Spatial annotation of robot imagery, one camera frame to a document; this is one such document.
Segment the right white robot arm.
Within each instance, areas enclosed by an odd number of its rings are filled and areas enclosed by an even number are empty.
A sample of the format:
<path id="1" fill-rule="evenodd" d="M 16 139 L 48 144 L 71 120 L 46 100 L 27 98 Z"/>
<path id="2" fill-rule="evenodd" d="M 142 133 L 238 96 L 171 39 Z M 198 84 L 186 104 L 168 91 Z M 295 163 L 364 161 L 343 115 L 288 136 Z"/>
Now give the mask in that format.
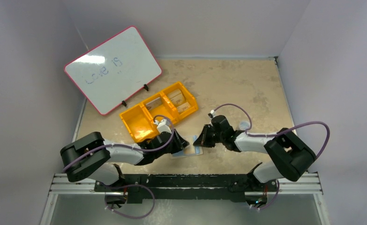
<path id="1" fill-rule="evenodd" d="M 210 124 L 204 125 L 193 145 L 213 148 L 217 143 L 230 151 L 269 155 L 269 162 L 259 163 L 248 173 L 257 183 L 280 178 L 297 181 L 316 160 L 315 153 L 287 128 L 276 134 L 250 136 L 243 130 L 233 129 L 223 115 L 213 117 Z"/>

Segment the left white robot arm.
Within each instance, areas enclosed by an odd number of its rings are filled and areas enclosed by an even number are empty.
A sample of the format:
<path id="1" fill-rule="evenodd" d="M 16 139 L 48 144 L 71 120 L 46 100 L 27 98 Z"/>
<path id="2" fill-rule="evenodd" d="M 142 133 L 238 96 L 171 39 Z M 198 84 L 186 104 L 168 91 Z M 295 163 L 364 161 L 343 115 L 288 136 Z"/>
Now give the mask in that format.
<path id="1" fill-rule="evenodd" d="M 183 151 L 190 143 L 177 130 L 131 145 L 113 143 L 92 132 L 60 150 L 63 173 L 70 182 L 89 178 L 112 185 L 123 179 L 118 163 L 148 165 L 166 154 Z"/>

